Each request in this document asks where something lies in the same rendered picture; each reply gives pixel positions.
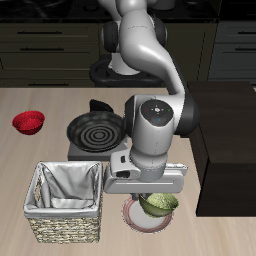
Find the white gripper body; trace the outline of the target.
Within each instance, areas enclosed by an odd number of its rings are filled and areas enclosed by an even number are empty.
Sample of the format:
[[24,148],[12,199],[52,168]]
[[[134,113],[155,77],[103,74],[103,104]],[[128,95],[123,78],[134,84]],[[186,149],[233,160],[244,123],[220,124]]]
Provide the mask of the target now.
[[163,176],[148,183],[126,177],[114,178],[110,165],[107,165],[103,179],[104,191],[110,194],[179,193],[183,189],[186,173],[187,167],[184,164],[167,163]]

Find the green bowl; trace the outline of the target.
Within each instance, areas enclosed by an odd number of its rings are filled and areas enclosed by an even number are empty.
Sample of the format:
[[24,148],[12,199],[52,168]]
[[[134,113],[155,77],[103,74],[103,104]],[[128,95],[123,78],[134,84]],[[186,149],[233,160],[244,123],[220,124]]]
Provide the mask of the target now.
[[139,203],[143,211],[154,218],[167,216],[179,206],[178,199],[171,193],[152,193],[147,198],[140,194]]

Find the white plate with red rim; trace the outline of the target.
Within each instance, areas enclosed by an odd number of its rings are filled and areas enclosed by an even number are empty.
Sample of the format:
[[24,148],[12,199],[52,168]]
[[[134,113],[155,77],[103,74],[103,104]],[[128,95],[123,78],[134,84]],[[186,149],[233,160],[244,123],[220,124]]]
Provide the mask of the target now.
[[122,217],[132,230],[154,234],[167,228],[173,219],[173,214],[159,218],[150,217],[143,211],[139,201],[134,201],[132,197],[129,197],[122,206]]

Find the dark grey stove plate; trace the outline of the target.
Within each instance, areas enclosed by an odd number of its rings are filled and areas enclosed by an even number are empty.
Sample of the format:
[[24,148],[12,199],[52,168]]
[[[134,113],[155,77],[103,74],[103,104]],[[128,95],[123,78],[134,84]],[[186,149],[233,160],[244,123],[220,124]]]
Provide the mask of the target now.
[[73,143],[70,144],[67,158],[69,161],[109,161],[112,153],[127,149],[127,137],[121,143],[105,152],[87,152],[77,148]]

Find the red fluted bowl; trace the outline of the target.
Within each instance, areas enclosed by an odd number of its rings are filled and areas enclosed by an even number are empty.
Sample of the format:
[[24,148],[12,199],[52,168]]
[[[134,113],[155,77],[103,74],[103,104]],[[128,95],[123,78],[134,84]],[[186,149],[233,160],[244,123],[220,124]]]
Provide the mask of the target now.
[[25,111],[14,117],[12,126],[24,135],[34,135],[39,132],[45,121],[40,111]]

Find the wicker basket with white liner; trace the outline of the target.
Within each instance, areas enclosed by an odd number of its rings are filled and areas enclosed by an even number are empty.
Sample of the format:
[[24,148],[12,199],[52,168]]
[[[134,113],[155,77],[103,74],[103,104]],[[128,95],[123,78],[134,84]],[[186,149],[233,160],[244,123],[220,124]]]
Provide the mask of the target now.
[[99,161],[38,163],[23,206],[37,241],[99,241],[102,179],[103,166]]

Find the black frying pan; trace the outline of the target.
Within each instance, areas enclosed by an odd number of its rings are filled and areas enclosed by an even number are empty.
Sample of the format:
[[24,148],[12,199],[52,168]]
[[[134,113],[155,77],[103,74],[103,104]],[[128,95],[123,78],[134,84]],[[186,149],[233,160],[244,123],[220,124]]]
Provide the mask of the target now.
[[90,111],[73,119],[67,127],[67,138],[87,152],[106,152],[125,138],[124,120],[102,101],[91,99]]

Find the dark wooden cabinet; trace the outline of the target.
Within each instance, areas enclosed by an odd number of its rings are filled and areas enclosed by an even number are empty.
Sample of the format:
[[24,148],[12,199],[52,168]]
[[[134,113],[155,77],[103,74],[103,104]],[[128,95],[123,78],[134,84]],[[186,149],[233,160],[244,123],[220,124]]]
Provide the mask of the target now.
[[200,122],[189,139],[199,217],[256,217],[256,91],[246,81],[190,82]]

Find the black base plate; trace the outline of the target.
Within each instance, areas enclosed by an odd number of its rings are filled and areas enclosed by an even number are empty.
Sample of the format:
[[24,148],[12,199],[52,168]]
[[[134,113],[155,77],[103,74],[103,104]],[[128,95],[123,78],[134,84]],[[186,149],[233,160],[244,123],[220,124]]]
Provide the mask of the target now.
[[90,79],[98,88],[157,88],[163,81],[149,73],[140,72],[135,75],[118,74],[109,68],[112,60],[110,54],[103,54],[89,71]]

